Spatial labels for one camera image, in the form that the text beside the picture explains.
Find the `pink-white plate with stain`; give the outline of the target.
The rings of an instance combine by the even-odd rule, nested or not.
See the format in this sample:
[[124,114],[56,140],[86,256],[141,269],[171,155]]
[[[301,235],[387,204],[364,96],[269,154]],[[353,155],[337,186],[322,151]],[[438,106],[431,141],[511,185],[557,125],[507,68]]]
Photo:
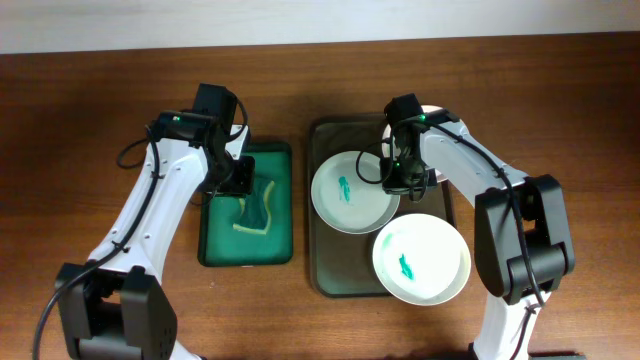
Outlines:
[[[442,107],[436,105],[422,105],[421,106],[425,115],[435,115],[438,111],[442,110]],[[400,156],[400,148],[395,144],[395,138],[391,136],[391,126],[387,125],[382,133],[383,143],[381,145],[382,154],[384,157],[390,156],[390,149],[393,149],[394,156],[393,160],[396,161]],[[435,175],[437,182],[447,181],[448,178],[441,173],[438,169],[435,169]]]

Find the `green yellow sponge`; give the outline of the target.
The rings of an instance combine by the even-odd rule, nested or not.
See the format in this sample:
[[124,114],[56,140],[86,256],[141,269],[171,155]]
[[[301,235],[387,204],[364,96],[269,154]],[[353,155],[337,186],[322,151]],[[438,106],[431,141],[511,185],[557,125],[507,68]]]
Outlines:
[[269,200],[274,187],[275,182],[271,179],[258,177],[254,180],[252,192],[239,200],[241,213],[232,225],[234,230],[253,235],[269,232],[272,224]]

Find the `grey plate with green stain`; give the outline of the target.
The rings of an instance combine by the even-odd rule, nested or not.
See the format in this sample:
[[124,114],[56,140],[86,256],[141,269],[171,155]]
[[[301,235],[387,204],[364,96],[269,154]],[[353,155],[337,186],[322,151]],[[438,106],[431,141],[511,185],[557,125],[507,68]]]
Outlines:
[[364,182],[380,174],[379,158],[367,152],[333,155],[315,171],[311,183],[313,207],[330,227],[347,234],[366,234],[382,228],[396,214],[398,195],[380,184]]

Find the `white plate with green stain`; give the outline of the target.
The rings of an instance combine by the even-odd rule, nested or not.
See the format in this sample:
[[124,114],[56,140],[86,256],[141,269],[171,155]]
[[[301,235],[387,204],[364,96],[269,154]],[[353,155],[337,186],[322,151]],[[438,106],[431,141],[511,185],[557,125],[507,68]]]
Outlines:
[[400,216],[378,233],[372,264],[383,287],[416,306],[450,301],[471,273],[469,247],[448,222],[427,214]]

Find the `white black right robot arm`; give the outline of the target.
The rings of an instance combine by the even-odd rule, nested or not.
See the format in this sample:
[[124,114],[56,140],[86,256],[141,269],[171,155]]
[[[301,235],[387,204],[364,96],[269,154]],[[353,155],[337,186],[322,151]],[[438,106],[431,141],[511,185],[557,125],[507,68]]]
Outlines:
[[474,208],[475,263],[488,300],[472,357],[529,358],[535,322],[576,263],[560,183],[511,167],[460,117],[446,108],[425,111],[413,93],[393,98],[384,115],[384,191],[419,201],[442,174]]

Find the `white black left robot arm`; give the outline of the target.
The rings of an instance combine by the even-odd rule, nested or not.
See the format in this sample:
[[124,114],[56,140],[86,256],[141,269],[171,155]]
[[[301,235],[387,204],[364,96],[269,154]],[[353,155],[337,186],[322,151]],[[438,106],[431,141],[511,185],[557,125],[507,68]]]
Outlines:
[[146,128],[141,172],[117,220],[83,264],[64,264],[41,317],[60,314],[73,359],[193,359],[163,288],[166,257],[192,196],[245,197],[255,162],[245,109],[224,86],[200,84],[191,108]]

